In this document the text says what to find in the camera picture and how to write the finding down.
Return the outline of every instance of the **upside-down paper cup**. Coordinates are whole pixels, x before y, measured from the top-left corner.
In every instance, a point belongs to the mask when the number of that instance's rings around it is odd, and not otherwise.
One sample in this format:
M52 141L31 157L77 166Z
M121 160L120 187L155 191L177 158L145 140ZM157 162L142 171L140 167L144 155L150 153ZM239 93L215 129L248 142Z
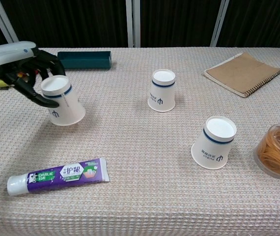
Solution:
M175 107L174 72L167 69L153 72L148 105L157 112L168 112Z
M236 125L230 119L210 117L191 148L195 162L210 170L222 168L227 163L236 132Z
M59 104L57 108L48 108L53 124L71 125L79 122L85 116L85 109L66 76L51 76L43 80L41 88L45 98Z

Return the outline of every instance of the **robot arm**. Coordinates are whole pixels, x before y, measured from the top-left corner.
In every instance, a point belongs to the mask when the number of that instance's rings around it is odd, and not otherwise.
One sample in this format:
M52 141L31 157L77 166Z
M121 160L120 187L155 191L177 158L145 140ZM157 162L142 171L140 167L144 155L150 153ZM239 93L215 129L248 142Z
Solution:
M53 75L65 75L65 70L58 58L39 50L35 43L21 41L0 45L0 80L12 85L14 89L36 104L56 108L59 106L57 102L44 98L33 89L36 71L44 80L48 77L47 69ZM18 76L20 72L28 76L27 81Z

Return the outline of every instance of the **spiral notebook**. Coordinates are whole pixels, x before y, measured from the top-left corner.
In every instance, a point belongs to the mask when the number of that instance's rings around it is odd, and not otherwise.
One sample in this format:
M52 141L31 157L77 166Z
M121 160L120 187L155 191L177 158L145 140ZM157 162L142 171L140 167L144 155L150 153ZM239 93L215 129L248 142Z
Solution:
M248 97L280 74L280 68L239 53L204 71L203 75L229 91Z

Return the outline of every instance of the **cup rim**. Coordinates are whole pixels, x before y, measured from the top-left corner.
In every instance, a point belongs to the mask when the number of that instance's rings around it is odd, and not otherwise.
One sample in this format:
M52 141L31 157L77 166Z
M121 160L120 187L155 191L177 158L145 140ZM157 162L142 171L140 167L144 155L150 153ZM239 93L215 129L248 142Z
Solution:
M52 80L54 80L56 78L64 79L65 83L60 88L56 88L54 90L46 90L45 86L47 86L48 83L50 83ZM69 84L69 79L68 79L67 76L64 76L64 75L54 75L54 76L48 77L48 78L46 78L46 79L44 79L42 81L41 89L42 89L42 91L47 92L47 93L55 93L55 92L58 92L58 91L62 90L63 88L65 88L67 86L67 84Z
M164 72L167 72L169 74L172 75L172 79L171 80L168 80L168 81L161 81L161 80L158 80L154 77L154 75L157 73L157 72L160 72L160 71L164 71ZM152 73L152 81L158 85L161 85L161 86L168 86L168 85L172 85L175 83L175 78L176 78L176 75L173 71L171 70L168 70L168 69L158 69L158 70L155 70L153 73Z
M220 137L216 134L213 134L209 129L208 129L208 122L214 118L218 118L218 119L222 119L225 122L227 122L232 128L233 128L233 135L230 135L228 137ZM209 135L211 138L217 140L217 141L223 141L223 142L227 142L227 141L231 141L234 139L236 133L237 133L237 127L235 125L235 123L230 120L227 117L223 117L223 116L211 116L207 119L207 121L205 122L205 126L204 126L204 130L206 132L207 135Z

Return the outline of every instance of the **cup logo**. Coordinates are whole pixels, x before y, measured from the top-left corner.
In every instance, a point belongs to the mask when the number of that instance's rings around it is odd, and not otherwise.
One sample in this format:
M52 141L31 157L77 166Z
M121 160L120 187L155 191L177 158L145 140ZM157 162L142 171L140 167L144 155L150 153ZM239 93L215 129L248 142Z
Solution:
M162 105L162 104L163 104L163 100L162 100L162 99L159 99L159 100L158 100L158 104Z
M221 161L221 160L223 160L222 155L217 158L217 161Z
M59 117L58 112L55 112L55 110L53 110L52 115L53 115L54 117L56 117L56 118Z

